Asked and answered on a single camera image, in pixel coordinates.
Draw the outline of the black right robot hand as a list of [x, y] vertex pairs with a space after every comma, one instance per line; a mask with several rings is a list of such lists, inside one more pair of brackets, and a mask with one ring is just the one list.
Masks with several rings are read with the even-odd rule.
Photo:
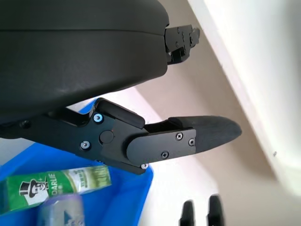
[[[210, 196], [208, 201], [208, 214], [206, 216], [208, 226], [224, 226], [222, 202], [218, 194]], [[180, 226], [195, 226], [195, 210], [193, 200], [187, 200], [182, 207]]]

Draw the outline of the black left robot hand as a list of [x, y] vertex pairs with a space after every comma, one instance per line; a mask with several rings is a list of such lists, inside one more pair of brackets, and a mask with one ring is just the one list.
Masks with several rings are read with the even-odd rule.
[[137, 175], [242, 133], [220, 116], [143, 117], [102, 98], [163, 76], [200, 37], [170, 27], [157, 0], [3, 0], [0, 136], [24, 138]]

